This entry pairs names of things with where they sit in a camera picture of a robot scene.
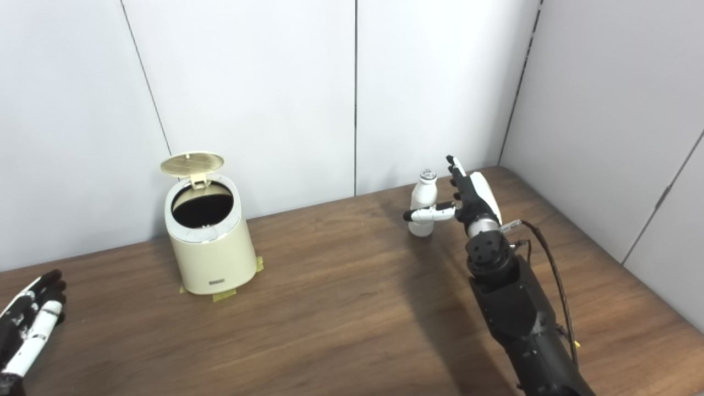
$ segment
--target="trash can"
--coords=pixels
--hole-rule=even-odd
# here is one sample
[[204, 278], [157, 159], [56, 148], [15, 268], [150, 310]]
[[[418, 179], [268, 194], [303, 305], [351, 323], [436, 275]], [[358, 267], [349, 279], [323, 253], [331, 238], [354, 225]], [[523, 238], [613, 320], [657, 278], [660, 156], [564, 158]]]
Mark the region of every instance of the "trash can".
[[197, 295], [231, 290], [254, 277], [257, 259], [234, 183], [214, 174], [217, 154], [178, 154], [161, 164], [181, 178], [166, 195], [166, 229], [183, 286]]

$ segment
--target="black cable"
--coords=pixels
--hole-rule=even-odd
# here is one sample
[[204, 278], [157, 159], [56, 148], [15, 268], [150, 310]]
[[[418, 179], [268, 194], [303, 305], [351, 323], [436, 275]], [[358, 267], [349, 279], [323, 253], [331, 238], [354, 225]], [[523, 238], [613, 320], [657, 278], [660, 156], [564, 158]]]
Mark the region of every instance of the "black cable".
[[[548, 242], [545, 240], [543, 233], [535, 225], [528, 223], [527, 221], [521, 220], [521, 223], [526, 227], [530, 228], [535, 235], [535, 238], [540, 242], [540, 245], [545, 250], [545, 254], [548, 256], [548, 261], [550, 262], [550, 267], [553, 269], [553, 275], [555, 276], [555, 283], [558, 284], [558, 292], [560, 293], [560, 299], [562, 300], [562, 310], [565, 313], [565, 324], [567, 325], [567, 339], [570, 341], [570, 352], [572, 353], [572, 361], [576, 367], [579, 367], [577, 361], [577, 345], [574, 343], [574, 330], [572, 329], [572, 318], [570, 317], [570, 308], [567, 306], [567, 295], [565, 295], [565, 289], [562, 286], [562, 279], [560, 279], [560, 272], [558, 271], [558, 266], [555, 264], [555, 259], [553, 254], [548, 248]], [[528, 262], [530, 262], [530, 245], [528, 245]]]

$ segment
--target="trash can lid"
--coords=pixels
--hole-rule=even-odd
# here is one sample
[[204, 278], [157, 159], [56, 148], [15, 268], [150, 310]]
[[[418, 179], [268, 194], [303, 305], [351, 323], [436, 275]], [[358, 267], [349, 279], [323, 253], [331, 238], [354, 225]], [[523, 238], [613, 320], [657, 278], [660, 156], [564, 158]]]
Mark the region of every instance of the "trash can lid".
[[192, 187], [208, 186], [206, 173], [215, 172], [225, 163], [221, 156], [206, 151], [177, 154], [161, 163], [161, 171], [177, 178], [191, 178]]

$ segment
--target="masking tape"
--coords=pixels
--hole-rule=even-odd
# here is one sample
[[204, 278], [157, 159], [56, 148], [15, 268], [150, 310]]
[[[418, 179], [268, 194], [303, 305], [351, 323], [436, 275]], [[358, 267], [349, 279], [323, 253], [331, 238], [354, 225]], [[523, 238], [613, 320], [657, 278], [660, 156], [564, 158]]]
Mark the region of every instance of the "masking tape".
[[[257, 272], [261, 272], [264, 270], [264, 258], [262, 256], [257, 256]], [[188, 290], [186, 290], [183, 285], [181, 285], [181, 290], [179, 291], [179, 294], [185, 293]], [[216, 293], [213, 295], [213, 302], [218, 302], [221, 299], [226, 299], [230, 296], [234, 296], [237, 294], [237, 289], [232, 289], [232, 290], [227, 290], [225, 292], [221, 293]]]

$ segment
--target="robotic finger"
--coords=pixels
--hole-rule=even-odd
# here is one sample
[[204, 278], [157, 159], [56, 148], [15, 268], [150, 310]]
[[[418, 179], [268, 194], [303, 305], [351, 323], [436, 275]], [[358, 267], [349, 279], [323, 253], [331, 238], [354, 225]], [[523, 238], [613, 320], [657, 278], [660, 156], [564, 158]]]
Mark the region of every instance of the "robotic finger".
[[445, 221], [455, 218], [455, 202], [444, 202], [420, 209], [411, 209], [403, 213], [405, 221]]

